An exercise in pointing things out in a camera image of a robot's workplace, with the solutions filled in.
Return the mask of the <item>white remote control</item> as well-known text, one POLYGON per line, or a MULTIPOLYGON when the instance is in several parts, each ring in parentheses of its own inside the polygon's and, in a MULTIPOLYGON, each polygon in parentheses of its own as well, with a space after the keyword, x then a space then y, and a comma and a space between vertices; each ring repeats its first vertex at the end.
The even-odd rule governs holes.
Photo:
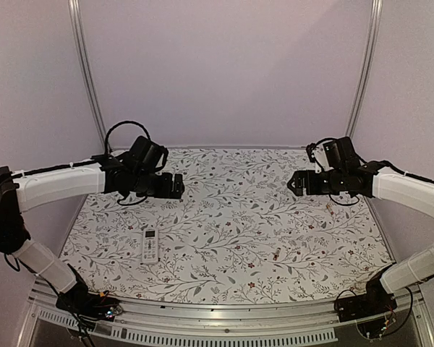
POLYGON ((158 232, 150 229, 142 235, 142 259, 143 265, 154 265, 159 261, 158 232))

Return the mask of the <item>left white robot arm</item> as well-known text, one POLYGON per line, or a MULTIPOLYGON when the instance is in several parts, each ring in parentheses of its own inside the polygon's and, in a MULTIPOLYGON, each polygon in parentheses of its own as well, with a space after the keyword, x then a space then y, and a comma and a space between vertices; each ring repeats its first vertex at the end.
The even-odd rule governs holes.
POLYGON ((127 151, 32 171, 0 168, 0 252, 12 255, 47 280, 78 314, 93 308, 93 298, 77 286, 76 272, 52 251, 33 241, 22 214, 51 202, 87 194, 117 192, 123 197, 181 199, 183 176, 164 173, 168 150, 144 136, 127 151))

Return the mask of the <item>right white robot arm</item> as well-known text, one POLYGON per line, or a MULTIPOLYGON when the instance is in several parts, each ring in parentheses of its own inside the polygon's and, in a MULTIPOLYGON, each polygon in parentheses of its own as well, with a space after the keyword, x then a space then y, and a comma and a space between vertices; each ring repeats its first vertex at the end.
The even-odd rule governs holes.
MULTIPOLYGON (((387 160, 363 160, 350 137, 328 137, 306 147, 313 170, 295 171, 287 183, 296 196, 358 195, 395 202, 434 219, 434 181, 397 168, 387 160)), ((359 308, 374 315, 388 301, 387 294, 434 276, 434 246, 413 254, 379 275, 379 287, 360 299, 359 308)))

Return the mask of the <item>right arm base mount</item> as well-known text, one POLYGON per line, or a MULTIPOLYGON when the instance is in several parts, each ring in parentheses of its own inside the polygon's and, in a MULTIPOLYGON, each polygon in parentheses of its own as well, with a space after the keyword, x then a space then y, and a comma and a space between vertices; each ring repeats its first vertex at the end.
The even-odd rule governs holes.
POLYGON ((370 287, 364 294, 338 296, 333 304, 340 322, 348 322, 384 314, 397 308, 393 294, 388 294, 381 287, 370 287))

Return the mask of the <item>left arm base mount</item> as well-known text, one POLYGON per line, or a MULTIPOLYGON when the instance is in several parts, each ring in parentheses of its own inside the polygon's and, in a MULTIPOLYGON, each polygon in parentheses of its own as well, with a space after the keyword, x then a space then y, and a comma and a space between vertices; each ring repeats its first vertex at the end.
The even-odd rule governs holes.
POLYGON ((120 300, 110 297, 108 291, 99 294, 83 291, 59 294, 56 307, 93 321, 113 321, 123 312, 120 300))

